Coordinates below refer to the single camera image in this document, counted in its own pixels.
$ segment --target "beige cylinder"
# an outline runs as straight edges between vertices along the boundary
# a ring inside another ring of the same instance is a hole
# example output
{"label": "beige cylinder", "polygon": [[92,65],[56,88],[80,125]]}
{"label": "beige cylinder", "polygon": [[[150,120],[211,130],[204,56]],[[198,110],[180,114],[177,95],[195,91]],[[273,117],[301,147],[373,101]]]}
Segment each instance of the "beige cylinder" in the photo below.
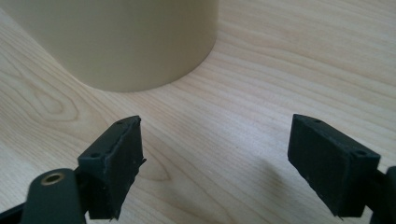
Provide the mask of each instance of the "beige cylinder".
{"label": "beige cylinder", "polygon": [[194,69],[216,41],[218,0],[0,0],[77,79],[142,91]]}

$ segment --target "black plastic part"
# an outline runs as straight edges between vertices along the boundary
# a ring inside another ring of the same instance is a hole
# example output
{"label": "black plastic part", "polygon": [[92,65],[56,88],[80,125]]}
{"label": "black plastic part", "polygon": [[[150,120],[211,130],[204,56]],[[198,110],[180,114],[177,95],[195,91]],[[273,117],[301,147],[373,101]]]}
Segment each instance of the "black plastic part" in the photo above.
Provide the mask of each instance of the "black plastic part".
{"label": "black plastic part", "polygon": [[20,223],[22,218],[24,203],[0,214],[0,224]]}
{"label": "black plastic part", "polygon": [[78,185],[70,169],[57,169],[37,177],[30,185],[21,224],[85,223]]}
{"label": "black plastic part", "polygon": [[376,171],[373,178],[367,185],[365,195],[366,204],[373,211],[371,224],[392,223],[392,217],[387,203],[387,193],[385,191],[387,177],[380,171]]}
{"label": "black plastic part", "polygon": [[335,216],[361,217],[377,153],[321,120],[294,115],[288,156]]}
{"label": "black plastic part", "polygon": [[385,195],[389,213],[396,223],[396,166],[390,167],[385,175]]}
{"label": "black plastic part", "polygon": [[119,218],[144,161],[138,116],[114,123],[78,157],[82,203],[91,219]]}

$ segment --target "screw hole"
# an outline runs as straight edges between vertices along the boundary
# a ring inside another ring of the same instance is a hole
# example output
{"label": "screw hole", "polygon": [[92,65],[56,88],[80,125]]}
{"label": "screw hole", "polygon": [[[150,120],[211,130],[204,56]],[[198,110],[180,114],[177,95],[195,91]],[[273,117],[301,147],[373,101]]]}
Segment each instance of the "screw hole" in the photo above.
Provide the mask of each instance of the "screw hole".
{"label": "screw hole", "polygon": [[60,182],[63,179],[64,179],[64,174],[62,173],[54,173],[54,174],[46,175],[44,178],[41,179],[41,185],[43,186],[53,185]]}
{"label": "screw hole", "polygon": [[100,157],[100,153],[95,152],[91,154],[91,158],[98,158],[98,157]]}

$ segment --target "cup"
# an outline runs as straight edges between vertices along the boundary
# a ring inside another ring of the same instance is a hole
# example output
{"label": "cup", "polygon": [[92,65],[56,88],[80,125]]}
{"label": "cup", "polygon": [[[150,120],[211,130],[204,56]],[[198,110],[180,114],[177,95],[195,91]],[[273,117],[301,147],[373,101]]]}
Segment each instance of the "cup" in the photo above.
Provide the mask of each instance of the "cup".
{"label": "cup", "polygon": [[217,36],[218,0],[1,0],[66,70],[105,91],[142,91],[194,69]]}

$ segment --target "light wood tabletop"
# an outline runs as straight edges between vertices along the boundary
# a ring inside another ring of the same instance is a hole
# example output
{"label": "light wood tabletop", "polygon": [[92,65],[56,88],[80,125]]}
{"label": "light wood tabletop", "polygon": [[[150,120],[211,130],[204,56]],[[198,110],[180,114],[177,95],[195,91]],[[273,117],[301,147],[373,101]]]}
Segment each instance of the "light wood tabletop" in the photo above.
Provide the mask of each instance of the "light wood tabletop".
{"label": "light wood tabletop", "polygon": [[139,115],[148,161],[113,223],[368,223],[300,177],[290,125],[322,119],[396,165],[396,1],[222,0],[206,60],[129,93],[81,84],[0,10],[0,106],[0,211]]}

